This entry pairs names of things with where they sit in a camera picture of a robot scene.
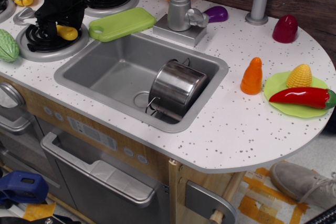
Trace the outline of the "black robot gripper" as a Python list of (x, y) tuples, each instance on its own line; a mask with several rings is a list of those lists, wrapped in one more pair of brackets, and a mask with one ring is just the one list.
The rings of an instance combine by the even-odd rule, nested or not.
[(57, 40), (57, 23), (80, 29), (86, 8), (86, 0), (44, 0), (35, 12), (38, 37)]

